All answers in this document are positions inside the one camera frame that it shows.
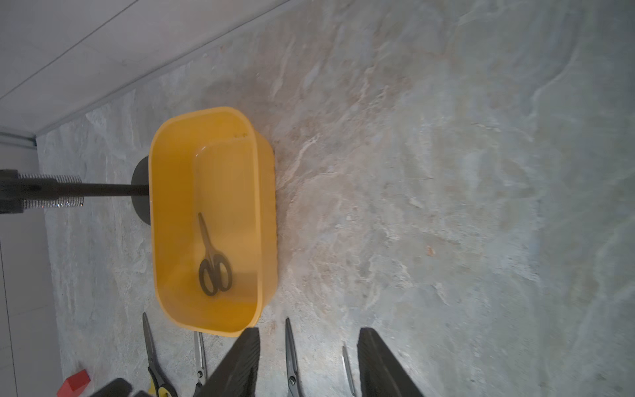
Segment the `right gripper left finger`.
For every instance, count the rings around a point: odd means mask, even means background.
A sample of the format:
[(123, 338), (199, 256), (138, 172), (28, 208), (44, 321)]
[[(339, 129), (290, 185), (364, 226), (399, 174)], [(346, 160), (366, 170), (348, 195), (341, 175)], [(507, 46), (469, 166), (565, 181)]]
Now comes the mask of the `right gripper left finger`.
[(245, 329), (195, 395), (198, 397), (255, 396), (260, 355), (259, 329)]

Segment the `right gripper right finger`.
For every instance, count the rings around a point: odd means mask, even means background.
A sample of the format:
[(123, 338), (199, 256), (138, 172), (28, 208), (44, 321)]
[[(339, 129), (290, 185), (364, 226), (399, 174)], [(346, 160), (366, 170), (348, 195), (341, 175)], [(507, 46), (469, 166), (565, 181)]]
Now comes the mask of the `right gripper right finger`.
[(424, 397), (375, 329), (360, 329), (357, 357), (363, 396)]

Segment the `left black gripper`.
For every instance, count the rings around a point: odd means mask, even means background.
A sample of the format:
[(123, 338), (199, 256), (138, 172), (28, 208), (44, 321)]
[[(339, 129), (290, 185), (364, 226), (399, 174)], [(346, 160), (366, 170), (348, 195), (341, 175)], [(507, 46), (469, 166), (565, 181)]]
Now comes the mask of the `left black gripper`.
[(149, 397), (149, 394), (144, 390), (134, 391), (127, 380), (117, 378), (92, 393), (91, 397)]

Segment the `large silver blade black scissors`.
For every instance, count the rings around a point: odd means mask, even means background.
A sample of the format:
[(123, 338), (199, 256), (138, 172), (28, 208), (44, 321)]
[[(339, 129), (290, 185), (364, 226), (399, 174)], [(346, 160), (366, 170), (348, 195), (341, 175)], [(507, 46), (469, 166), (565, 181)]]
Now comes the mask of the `large silver blade black scissors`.
[(200, 390), (203, 388), (208, 379), (206, 355), (203, 345), (203, 334), (201, 332), (194, 333), (194, 353), (197, 383), (195, 385), (193, 397), (197, 397)]

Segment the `black yellow handled scissors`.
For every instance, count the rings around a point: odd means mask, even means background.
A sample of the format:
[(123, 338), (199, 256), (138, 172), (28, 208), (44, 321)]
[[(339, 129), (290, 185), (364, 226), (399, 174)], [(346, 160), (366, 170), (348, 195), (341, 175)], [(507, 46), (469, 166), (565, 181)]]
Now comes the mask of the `black yellow handled scissors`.
[(150, 373), (151, 389), (154, 391), (154, 395), (178, 397), (175, 387), (169, 382), (158, 362), (150, 323), (146, 313), (142, 314), (142, 327), (147, 351), (148, 372)]

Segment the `yellow plastic storage box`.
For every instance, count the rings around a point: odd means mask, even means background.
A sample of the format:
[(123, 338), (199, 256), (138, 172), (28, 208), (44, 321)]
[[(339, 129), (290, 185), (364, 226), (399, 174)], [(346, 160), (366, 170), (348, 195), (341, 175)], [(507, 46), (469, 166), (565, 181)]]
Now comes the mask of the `yellow plastic storage box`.
[[(149, 175), (155, 293), (166, 316), (221, 337), (255, 326), (279, 279), (271, 144), (236, 109), (188, 113), (155, 134)], [(198, 213), (233, 271), (233, 287), (214, 297), (198, 279)]]

